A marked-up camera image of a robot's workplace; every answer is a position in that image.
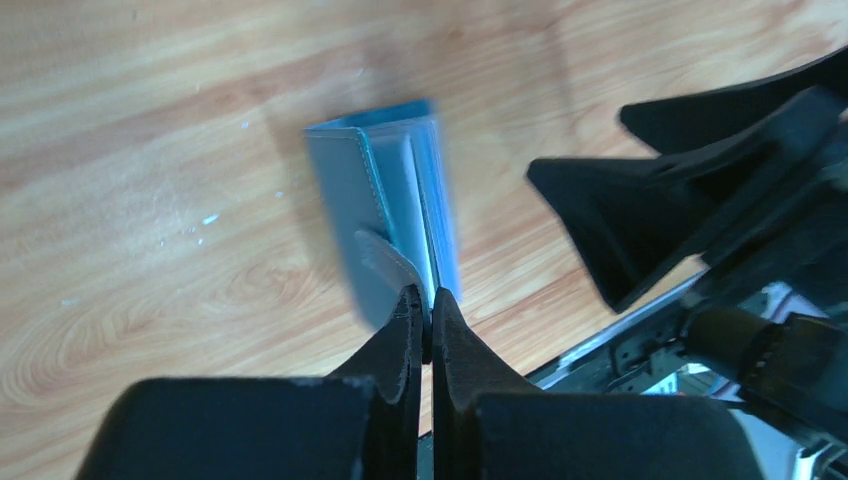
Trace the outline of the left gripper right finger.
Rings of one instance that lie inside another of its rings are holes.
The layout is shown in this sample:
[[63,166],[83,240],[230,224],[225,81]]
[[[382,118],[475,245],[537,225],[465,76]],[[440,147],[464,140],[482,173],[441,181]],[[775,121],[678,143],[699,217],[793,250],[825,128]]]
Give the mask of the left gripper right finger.
[[758,479],[748,438],[702,397],[548,393],[468,326],[447,289],[432,308],[438,479]]

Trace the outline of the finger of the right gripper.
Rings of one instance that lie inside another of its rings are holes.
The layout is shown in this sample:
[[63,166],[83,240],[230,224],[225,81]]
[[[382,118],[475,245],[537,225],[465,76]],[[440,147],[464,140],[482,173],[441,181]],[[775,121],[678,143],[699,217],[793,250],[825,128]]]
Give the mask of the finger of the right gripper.
[[619,122],[660,154],[695,150],[737,134],[798,93],[821,87],[847,98],[847,48],[760,80],[623,106]]

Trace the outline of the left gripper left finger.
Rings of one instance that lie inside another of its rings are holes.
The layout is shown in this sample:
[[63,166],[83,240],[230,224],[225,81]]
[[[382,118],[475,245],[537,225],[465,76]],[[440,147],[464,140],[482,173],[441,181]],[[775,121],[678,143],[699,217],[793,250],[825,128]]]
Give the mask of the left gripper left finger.
[[151,378],[108,410],[81,479],[412,479],[424,309],[387,323],[322,377]]

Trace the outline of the teal leather card holder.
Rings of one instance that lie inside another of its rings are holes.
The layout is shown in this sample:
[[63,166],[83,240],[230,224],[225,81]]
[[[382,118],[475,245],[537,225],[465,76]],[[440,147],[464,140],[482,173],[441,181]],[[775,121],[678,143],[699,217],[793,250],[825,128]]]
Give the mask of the teal leather card holder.
[[441,127],[419,99],[306,127],[339,258],[363,319],[376,329],[415,284],[425,306],[461,296],[460,262]]

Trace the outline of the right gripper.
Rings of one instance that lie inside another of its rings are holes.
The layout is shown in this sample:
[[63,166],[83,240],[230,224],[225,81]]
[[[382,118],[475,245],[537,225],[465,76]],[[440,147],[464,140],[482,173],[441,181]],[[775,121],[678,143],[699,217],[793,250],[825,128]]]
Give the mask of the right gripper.
[[812,87],[695,150],[527,170],[612,310],[699,257],[685,353],[735,385],[730,408],[812,451],[847,447],[846,107]]

